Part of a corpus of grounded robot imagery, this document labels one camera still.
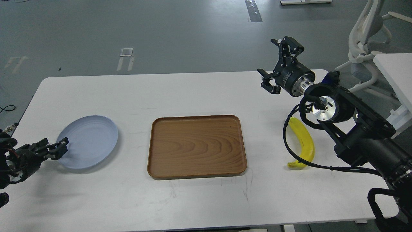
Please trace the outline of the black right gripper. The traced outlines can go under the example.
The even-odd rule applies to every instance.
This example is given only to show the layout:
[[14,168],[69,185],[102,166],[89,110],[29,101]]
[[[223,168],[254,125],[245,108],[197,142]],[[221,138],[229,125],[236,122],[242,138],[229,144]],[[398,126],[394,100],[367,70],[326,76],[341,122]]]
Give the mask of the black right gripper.
[[[297,60],[304,47],[288,36],[283,39],[271,39],[271,43],[279,49],[279,60],[272,73],[257,69],[262,76],[261,87],[270,94],[280,94],[282,87],[293,97],[303,95],[306,87],[315,81],[315,73]],[[274,79],[276,84],[272,85],[270,81]]]

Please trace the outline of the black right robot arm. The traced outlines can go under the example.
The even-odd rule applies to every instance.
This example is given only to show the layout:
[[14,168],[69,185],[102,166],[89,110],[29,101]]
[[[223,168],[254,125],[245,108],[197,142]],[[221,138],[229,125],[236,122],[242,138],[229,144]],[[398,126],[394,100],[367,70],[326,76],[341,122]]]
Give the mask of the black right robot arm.
[[[390,189],[371,188],[367,195],[376,225],[381,232],[410,232],[411,154],[392,140],[394,126],[340,86],[339,71],[328,72],[320,83],[315,83],[315,73],[297,60],[304,47],[294,38],[272,39],[271,43],[278,47],[279,59],[272,73],[257,70],[262,75],[261,87],[270,94],[279,94],[284,89],[292,97],[302,97],[283,126],[287,151],[310,167],[382,177]],[[327,132],[335,142],[336,156],[347,167],[318,165],[290,149],[286,128],[297,112],[304,124]]]

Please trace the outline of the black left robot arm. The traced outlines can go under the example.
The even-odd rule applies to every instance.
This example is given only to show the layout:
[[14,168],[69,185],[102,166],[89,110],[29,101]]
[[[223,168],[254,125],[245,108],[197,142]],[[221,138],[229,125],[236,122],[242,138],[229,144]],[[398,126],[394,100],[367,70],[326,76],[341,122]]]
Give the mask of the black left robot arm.
[[37,172],[47,159],[59,160],[68,151],[68,138],[50,144],[47,138],[33,144],[14,148],[17,140],[5,131],[1,132],[0,188],[21,183]]

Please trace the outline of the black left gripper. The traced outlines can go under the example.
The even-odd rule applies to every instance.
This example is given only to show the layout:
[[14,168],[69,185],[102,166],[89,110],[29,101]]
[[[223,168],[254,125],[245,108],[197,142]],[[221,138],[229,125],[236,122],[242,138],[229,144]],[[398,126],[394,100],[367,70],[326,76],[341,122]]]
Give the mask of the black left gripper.
[[44,159],[59,160],[68,151],[68,138],[63,138],[54,144],[50,144],[47,138],[33,143],[25,144],[15,150],[19,156],[18,160],[14,162],[16,169],[20,169],[17,176],[10,176],[11,184],[17,184],[28,179],[32,174],[39,170]]

